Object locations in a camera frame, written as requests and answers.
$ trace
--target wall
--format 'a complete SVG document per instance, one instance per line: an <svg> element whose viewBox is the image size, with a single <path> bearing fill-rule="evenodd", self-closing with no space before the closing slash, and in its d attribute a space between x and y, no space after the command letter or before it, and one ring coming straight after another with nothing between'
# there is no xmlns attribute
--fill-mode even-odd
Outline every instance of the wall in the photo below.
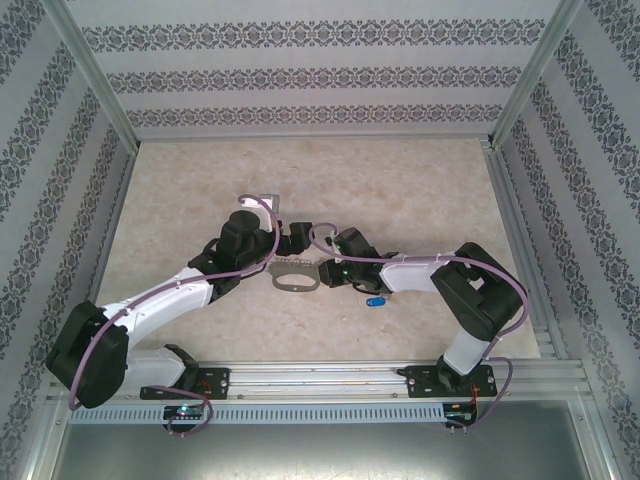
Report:
<svg viewBox="0 0 640 480"><path fill-rule="evenodd" d="M0 479L19 468L44 357L93 287L132 157L42 5L0 1Z"/></svg>
<svg viewBox="0 0 640 480"><path fill-rule="evenodd" d="M488 134L557 4L68 3L143 140Z"/></svg>
<svg viewBox="0 0 640 480"><path fill-rule="evenodd" d="M502 146L572 357L640 476L640 16L585 2Z"/></svg>

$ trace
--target floor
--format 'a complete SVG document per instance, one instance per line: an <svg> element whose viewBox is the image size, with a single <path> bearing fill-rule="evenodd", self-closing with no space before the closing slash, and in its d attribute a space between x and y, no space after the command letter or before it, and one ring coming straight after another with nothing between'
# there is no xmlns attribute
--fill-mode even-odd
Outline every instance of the floor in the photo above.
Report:
<svg viewBox="0 0 640 480"><path fill-rule="evenodd" d="M433 254L482 245L515 273L477 140L281 140L143 144L99 303L166 280L212 238L242 193L277 193L279 217L356 226L380 252ZM318 260L313 249L302 256ZM371 309L349 287L275 289L268 273L156 330L198 360L436 359L458 331L437 294L403 292ZM495 350L539 357L531 325Z"/></svg>

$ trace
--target purple cable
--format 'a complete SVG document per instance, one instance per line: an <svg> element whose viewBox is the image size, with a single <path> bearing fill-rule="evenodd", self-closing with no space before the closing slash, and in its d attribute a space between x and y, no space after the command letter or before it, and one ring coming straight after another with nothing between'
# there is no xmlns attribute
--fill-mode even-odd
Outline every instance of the purple cable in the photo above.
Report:
<svg viewBox="0 0 640 480"><path fill-rule="evenodd" d="M76 375L75 377L73 377L73 382L71 383L71 388L69 389L69 409L77 410L80 407L80 403L79 402L76 403L76 395L78 394L78 387L80 386L80 380L82 379L84 369L87 367L89 358L91 357L91 354L93 353L96 346L98 345L98 342L100 342L100 339L102 338L102 336L114 323L116 323L123 316L128 315L127 313L128 311L131 311L132 309L140 306L140 304L146 302L147 300L154 297L155 295L162 293L165 290L169 290L171 288L179 288L181 285L187 285L189 283L199 282L201 280L215 280L218 278L229 278L229 277L235 277L238 275L247 275L249 273L253 273L257 270L260 270L263 266L267 264L269 260L271 260L271 258L273 258L273 256L276 254L276 250L278 249L278 244L280 243L280 228L278 228L278 217L276 217L276 214L273 212L273 210L271 210L271 208L269 208L269 205L267 205L261 198L256 197L254 195L240 195L238 197L239 202L242 202L242 200L245 200L245 199L251 199L258 202L267 210L267 212L269 213L269 216L271 217L271 222L273 223L274 230L276 232L276 238L275 238L275 242L273 243L273 248L271 249L269 254L261 262L256 263L253 267L245 268L244 270L238 270L237 272L214 273L211 275L197 275L195 277L187 278L185 280L180 280L175 283L162 285L156 288L155 290L152 290L149 293L141 296L140 298L137 298L136 300L131 302L129 305L127 305L126 308L123 308L122 310L119 310L118 312L116 312L116 314L113 317L111 317L100 328L100 330L98 330L98 333L96 333L96 335L93 337L93 339L89 343L89 346L85 350L84 355L82 356L82 359L78 364ZM207 420L203 422L201 425L199 425L198 427L195 427L194 429L192 429L190 432L186 432L185 435L182 435L182 436L186 436L186 434L191 434L199 431L200 429L204 428L204 426L207 425L207 423L211 420L211 416L213 415L213 407L211 406L211 402L209 402L207 398L201 395L194 394L192 392L187 392L186 390L178 390L171 387L155 386L153 388L156 388L158 390L164 390L167 392L180 393L185 396L198 398L203 400L207 404L207 407L209 408L209 411L210 411L210 415L207 417ZM171 433L172 435L174 434L174 432L171 431L170 426L169 426L169 433Z"/></svg>
<svg viewBox="0 0 640 480"><path fill-rule="evenodd" d="M483 268L486 271L491 272L497 275L498 277L502 278L505 282L511 285L511 287L513 287L513 289L518 293L518 295L520 295L520 299L522 300L522 315L520 316L520 318L516 323L514 323L508 328L505 328L504 330L501 330L500 335L496 335L496 338L493 339L493 341L489 344L489 346L486 348L486 350L482 354L482 358L484 360L487 360L487 355L489 355L489 352L491 352L493 347L495 347L496 343L498 343L498 341L503 336L519 328L527 320L527 316L529 315L529 300L527 299L527 294L522 289L520 284L518 284L518 282L516 282L513 278L511 278L509 275L504 273L502 270L499 270L491 265L488 265L484 262L480 262L478 260L473 260L471 258L457 257L455 255L426 255L426 256L416 256L416 257L403 257L403 258L366 258L366 257L350 257L348 255L341 255L332 250L329 250L328 248L324 247L323 245L321 245L316 241L314 233L316 229L321 227L329 227L333 230L334 234L338 233L338 227L336 227L333 223L328 223L328 222L317 223L313 227L311 227L311 230L309 230L309 240L311 240L311 243L315 245L316 248L318 248L321 252L324 252L327 255L331 255L332 257L335 257L335 258L340 258L342 260L346 260L349 262L364 262L364 263L412 263L412 262L419 263L419 262L437 262L437 261L460 262L460 263L466 263L469 265L475 265L476 267ZM511 360L509 360L506 357L492 357L492 358L489 358L488 360L490 361L499 360L499 361L506 362L507 366L509 367L509 373L507 375L507 379L504 382L504 385L502 386L502 389L496 396L495 400L493 401L493 403L491 404L487 412L473 425L471 425L470 427L467 427L467 430L471 430L475 428L476 426L482 424L486 420L486 418L496 408L500 400L502 400L502 397L505 395L507 391L507 387L511 383L511 377L513 376L513 363L511 363Z"/></svg>

